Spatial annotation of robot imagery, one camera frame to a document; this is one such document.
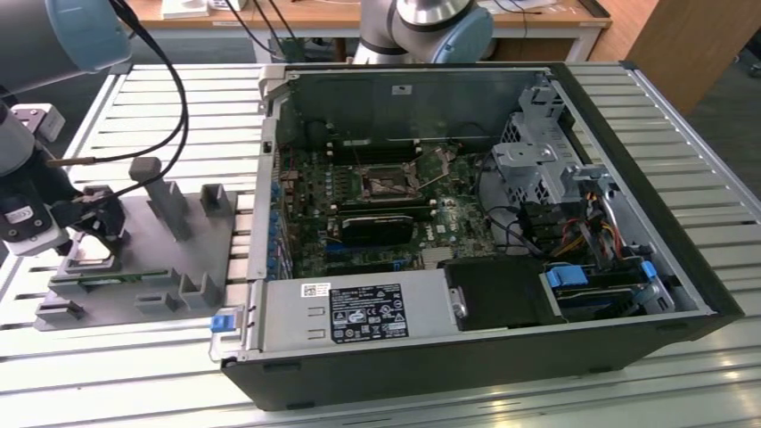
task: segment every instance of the gray robot arm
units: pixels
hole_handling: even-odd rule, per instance
[[[476,62],[492,31],[475,0],[364,0],[355,63]]]
[[[67,244],[70,225],[59,224],[52,207],[83,194],[66,172],[48,167],[50,153],[3,98],[128,57],[127,32],[108,0],[0,1],[0,240],[16,255]]]

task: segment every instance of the warning label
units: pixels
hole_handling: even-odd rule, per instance
[[[399,284],[331,290],[331,337],[353,343],[408,337]]]

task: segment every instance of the circuit board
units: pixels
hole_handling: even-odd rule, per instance
[[[282,178],[294,277],[371,273],[376,268],[417,270],[436,267],[431,254],[451,258],[493,254],[493,236],[471,190],[480,157],[483,154],[457,156],[445,144],[423,144],[420,156],[404,164],[339,166],[320,152],[286,152]],[[407,243],[347,246],[327,233],[336,222],[332,206],[373,197],[425,201],[431,219],[413,223]]]

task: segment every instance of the slotted metal table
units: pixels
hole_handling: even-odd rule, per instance
[[[620,372],[266,413],[207,356],[208,319],[40,333],[31,324],[59,258],[11,257],[0,271],[0,425],[761,424],[759,200],[639,71],[597,63],[571,68],[747,318],[697,342],[664,348]],[[192,104],[192,131],[171,178],[186,191],[219,182],[243,193],[227,286],[228,304],[238,304],[246,296],[256,193],[259,66],[179,69]],[[162,66],[138,66],[127,75],[110,76],[67,156],[106,156],[151,145],[174,128],[179,112],[175,86]],[[577,133],[599,159],[581,129]],[[175,144],[159,150],[166,161]],[[122,188],[127,168],[128,163],[75,167],[70,174],[76,185]]]

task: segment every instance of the table leg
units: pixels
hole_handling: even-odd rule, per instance
[[[600,36],[600,33],[601,29],[597,27],[591,27],[581,31],[579,38],[573,42],[571,51],[568,52],[567,61],[583,62],[589,59],[592,48],[597,43],[597,37]]]
[[[254,35],[259,39],[263,45],[271,46],[271,33],[268,31],[252,31]],[[251,40],[254,44],[254,54],[256,56],[256,61],[259,64],[272,64],[272,56],[267,50],[259,46],[259,44]]]
[[[336,62],[347,62],[347,40],[343,37],[336,37]]]

